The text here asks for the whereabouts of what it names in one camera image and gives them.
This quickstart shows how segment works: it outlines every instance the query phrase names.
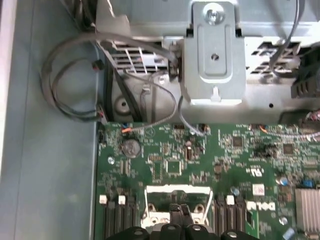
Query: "blue capacitor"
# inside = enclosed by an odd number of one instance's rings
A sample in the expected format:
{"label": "blue capacitor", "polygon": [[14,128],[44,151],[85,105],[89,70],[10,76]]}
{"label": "blue capacitor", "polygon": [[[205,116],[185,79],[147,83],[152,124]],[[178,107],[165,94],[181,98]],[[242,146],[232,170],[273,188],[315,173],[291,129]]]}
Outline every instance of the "blue capacitor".
{"label": "blue capacitor", "polygon": [[287,186],[289,184],[288,178],[285,176],[280,176],[275,181],[281,186]]}
{"label": "blue capacitor", "polygon": [[312,180],[303,180],[302,184],[305,188],[313,188],[314,187],[314,183]]}
{"label": "blue capacitor", "polygon": [[124,129],[126,129],[126,128],[128,128],[129,127],[129,123],[122,123],[122,128],[124,128]]}

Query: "black cable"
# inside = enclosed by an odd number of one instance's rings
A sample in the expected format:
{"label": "black cable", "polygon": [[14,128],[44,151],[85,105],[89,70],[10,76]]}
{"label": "black cable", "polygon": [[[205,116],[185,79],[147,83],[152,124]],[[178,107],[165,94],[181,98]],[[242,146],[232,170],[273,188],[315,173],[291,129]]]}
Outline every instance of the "black cable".
{"label": "black cable", "polygon": [[118,84],[120,91],[121,91],[126,103],[128,104],[133,121],[134,122],[142,122],[143,120],[142,120],[141,112],[140,112],[139,105],[138,105],[135,97],[133,96],[130,89],[128,88],[128,86],[124,82],[123,78],[120,76],[120,74],[118,73],[118,71],[116,69],[113,69],[113,74],[114,74],[114,78],[116,80],[116,83]]}
{"label": "black cable", "polygon": [[82,1],[82,6],[83,6],[83,10],[84,10],[84,14],[86,15],[86,17],[89,19],[91,24],[95,24],[95,18],[90,10],[89,7],[89,3],[88,0],[81,0]]}
{"label": "black cable", "polygon": [[109,63],[107,57],[105,57],[105,65],[104,69],[104,91],[103,91],[103,105],[105,114],[110,122],[115,121],[114,110],[112,105],[112,88],[114,85],[114,71],[113,67]]}
{"label": "black cable", "polygon": [[61,78],[64,76],[64,74],[72,68],[74,65],[76,65],[79,62],[86,61],[89,62],[86,58],[78,58],[75,59],[69,63],[67,63],[63,68],[57,73],[56,77],[54,78],[52,84],[51,84],[51,94],[54,99],[55,107],[67,118],[72,119],[74,121],[79,122],[97,122],[101,119],[101,116],[97,114],[97,111],[89,110],[89,111],[77,111],[68,106],[67,104],[63,103],[58,98],[58,84]]}
{"label": "black cable", "polygon": [[150,44],[149,42],[144,42],[136,39],[132,39],[127,36],[122,36],[115,33],[104,32],[104,33],[83,33],[77,37],[72,37],[69,39],[64,40],[63,42],[59,43],[55,48],[51,50],[49,55],[46,57],[42,69],[41,69],[41,90],[45,100],[56,108],[55,100],[52,95],[51,86],[50,86],[50,75],[53,71],[53,62],[58,54],[67,50],[70,47],[74,47],[78,44],[90,42],[90,41],[99,41],[99,40],[112,40],[112,41],[119,41],[127,43],[128,45],[132,45],[135,47],[140,47],[145,49],[146,51],[155,53],[160,55],[164,58],[167,58],[171,63],[175,66],[179,64],[179,61],[176,55],[160,46]]}

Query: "label sticker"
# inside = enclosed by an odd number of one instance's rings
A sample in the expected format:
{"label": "label sticker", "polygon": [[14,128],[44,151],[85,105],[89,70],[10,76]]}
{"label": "label sticker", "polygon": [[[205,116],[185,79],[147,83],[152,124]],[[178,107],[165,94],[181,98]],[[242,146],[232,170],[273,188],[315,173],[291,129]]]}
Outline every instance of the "label sticker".
{"label": "label sticker", "polygon": [[264,196],[265,195],[265,185],[264,184],[252,184],[253,196]]}

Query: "metal bracket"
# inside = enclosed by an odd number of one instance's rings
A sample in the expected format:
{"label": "metal bracket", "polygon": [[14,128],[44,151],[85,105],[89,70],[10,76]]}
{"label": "metal bracket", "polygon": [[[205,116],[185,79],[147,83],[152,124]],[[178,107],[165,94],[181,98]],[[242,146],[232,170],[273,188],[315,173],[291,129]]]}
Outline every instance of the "metal bracket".
{"label": "metal bracket", "polygon": [[153,226],[156,223],[166,222],[166,220],[170,220],[169,212],[152,212],[149,211],[149,203],[148,203],[148,194],[151,193],[172,193],[173,191],[183,191],[186,194],[205,194],[208,195],[208,202],[206,204],[204,212],[193,212],[191,213],[191,217],[193,220],[199,219],[199,223],[205,224],[208,222],[207,215],[210,209],[211,202],[214,197],[214,193],[209,186],[192,186],[192,185],[184,185],[184,184],[171,184],[171,185],[163,185],[163,186],[146,186],[144,190],[144,198],[145,198],[145,214],[146,217],[141,220],[141,226]]}
{"label": "metal bracket", "polygon": [[246,90],[245,42],[236,37],[235,6],[194,2],[193,36],[184,39],[184,84],[193,105],[242,102]]}

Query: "ventilation slot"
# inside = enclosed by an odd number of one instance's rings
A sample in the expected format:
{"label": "ventilation slot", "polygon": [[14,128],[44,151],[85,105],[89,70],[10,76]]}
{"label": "ventilation slot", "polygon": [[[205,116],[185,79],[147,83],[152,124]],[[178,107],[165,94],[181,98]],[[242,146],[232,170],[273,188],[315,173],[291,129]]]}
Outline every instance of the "ventilation slot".
{"label": "ventilation slot", "polygon": [[[155,41],[152,44],[162,46],[161,41]],[[113,47],[115,50],[112,51],[111,56],[118,70],[126,70],[132,74],[149,74],[168,69],[167,60],[154,52],[121,42],[115,42]]]}

